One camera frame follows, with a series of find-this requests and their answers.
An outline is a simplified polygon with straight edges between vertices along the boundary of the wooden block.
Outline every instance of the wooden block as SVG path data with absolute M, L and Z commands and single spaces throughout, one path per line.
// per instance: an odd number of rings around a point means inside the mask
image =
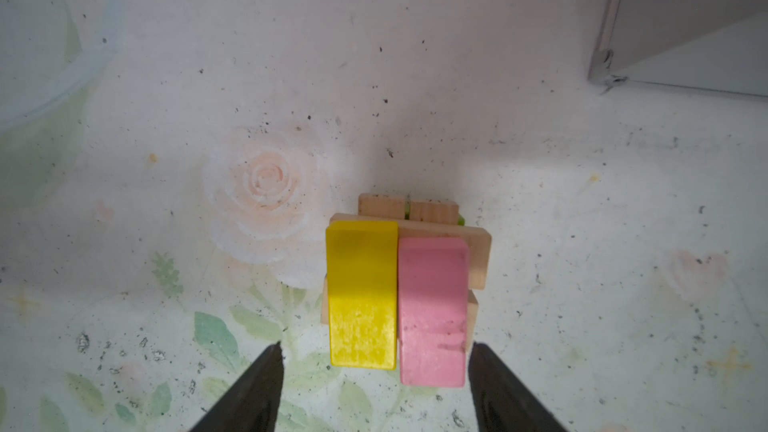
M 468 291 L 467 297 L 467 351 L 472 350 L 472 342 L 475 340 L 475 324 L 478 320 L 480 305 L 475 293 Z M 320 310 L 320 323 L 328 325 L 328 279 L 322 284 L 322 305 Z
M 406 218 L 406 197 L 360 194 L 357 199 L 357 215 L 403 220 Z
M 331 223 L 338 221 L 375 221 L 385 220 L 376 217 L 335 214 Z M 413 220 L 395 221 L 400 238 L 408 237 L 461 237 L 469 246 L 469 288 L 483 290 L 488 275 L 488 257 L 491 254 L 491 234 L 484 228 L 467 226 L 447 226 Z
M 450 200 L 411 199 L 408 220 L 458 225 L 458 204 Z
M 400 381 L 464 387 L 469 247 L 458 237 L 401 238 L 397 272 Z
M 395 222 L 334 222 L 326 229 L 331 363 L 394 370 Z
M 475 293 L 469 291 L 467 300 L 467 352 L 472 350 L 472 344 L 475 342 L 475 324 L 478 321 L 478 312 L 480 304 L 475 297 Z

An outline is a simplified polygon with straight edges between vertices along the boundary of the white table surface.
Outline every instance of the white table surface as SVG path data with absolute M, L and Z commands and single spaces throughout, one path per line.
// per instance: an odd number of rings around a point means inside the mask
M 277 339 L 278 430 L 476 430 L 468 386 L 326 368 L 370 191 L 493 234 L 475 340 L 565 427 L 765 429 L 766 102 L 601 94 L 606 0 L 121 1 L 63 183 L 0 218 L 0 430 L 187 430 Z

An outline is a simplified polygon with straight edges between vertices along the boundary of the pink block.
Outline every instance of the pink block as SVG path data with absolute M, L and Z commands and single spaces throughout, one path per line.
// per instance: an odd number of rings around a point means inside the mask
M 399 240 L 400 381 L 405 385 L 464 386 L 468 285 L 464 240 Z

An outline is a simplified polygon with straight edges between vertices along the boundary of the green leaf print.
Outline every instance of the green leaf print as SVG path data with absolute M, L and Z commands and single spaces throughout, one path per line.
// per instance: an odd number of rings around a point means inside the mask
M 5 388 L 0 387 L 0 425 L 2 425 L 3 419 L 5 419 L 6 401 Z
M 257 301 L 261 302 L 261 304 L 264 307 L 266 307 L 270 311 L 272 311 L 272 313 L 275 316 L 280 315 L 280 314 L 277 313 L 277 309 L 274 308 L 274 306 L 270 303 L 270 301 L 266 300 L 266 297 L 264 297 L 264 294 L 261 293 L 261 291 L 259 290 L 259 288 L 257 286 L 251 285 L 250 287 L 248 287 L 248 293 L 253 295 L 255 297 L 255 299 Z
M 246 332 L 255 338 L 265 339 L 270 342 L 277 342 L 283 338 L 283 331 L 280 326 L 272 321 L 265 319 L 256 312 L 250 311 L 242 305 L 233 305 L 230 307 L 232 317 L 238 324 L 245 327 Z
M 291 288 L 282 284 L 283 289 L 283 314 L 286 316 L 286 322 L 290 322 L 290 314 L 293 311 L 293 301 L 291 301 Z
M 305 288 L 294 288 L 293 290 L 293 308 L 296 308 L 299 304 L 304 302 L 306 296 Z
M 321 418 L 307 415 L 306 410 L 288 400 L 280 400 L 277 423 L 284 430 L 312 430 L 312 432 L 334 432 L 333 427 Z
M 133 412 L 130 411 L 129 408 L 125 407 L 122 404 L 115 404 L 114 411 L 118 413 L 118 417 L 120 417 L 120 420 L 122 420 L 126 424 L 136 425 L 136 416 L 134 415 Z
M 310 425 L 306 410 L 284 399 L 280 400 L 277 419 L 288 430 L 304 430 Z
M 359 385 L 344 380 L 339 392 L 341 415 L 352 430 L 365 432 L 371 429 L 373 407 L 366 392 Z
M 235 336 L 226 328 L 226 323 L 215 315 L 194 313 L 194 340 L 208 350 L 214 360 L 231 371 L 237 372 L 242 365 Z
M 203 392 L 214 401 L 221 398 L 230 388 L 226 380 L 208 377 L 203 379 Z
M 158 280 L 160 288 L 169 297 L 176 297 L 184 292 L 184 287 L 179 284 L 179 271 L 174 268 L 174 260 L 168 254 L 160 255 L 158 252 L 150 259 L 155 268 L 152 275 Z
M 168 382 L 163 382 L 149 396 L 147 416 L 156 419 L 166 415 L 168 410 L 170 410 L 170 387 Z
M 331 356 L 313 352 L 302 360 L 288 363 L 283 387 L 286 389 L 313 389 L 328 385 L 339 377 L 341 370 L 331 365 Z
M 40 427 L 43 432 L 69 432 L 62 409 L 47 397 L 40 399 Z
M 67 372 L 69 390 L 80 400 L 83 407 L 92 415 L 100 415 L 104 412 L 104 398 L 89 379 L 82 375 Z

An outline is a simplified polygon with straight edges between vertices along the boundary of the transparent container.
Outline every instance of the transparent container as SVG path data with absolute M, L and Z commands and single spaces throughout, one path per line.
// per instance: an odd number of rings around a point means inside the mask
M 117 0 L 0 0 L 0 213 L 38 204 L 63 182 L 118 16 Z

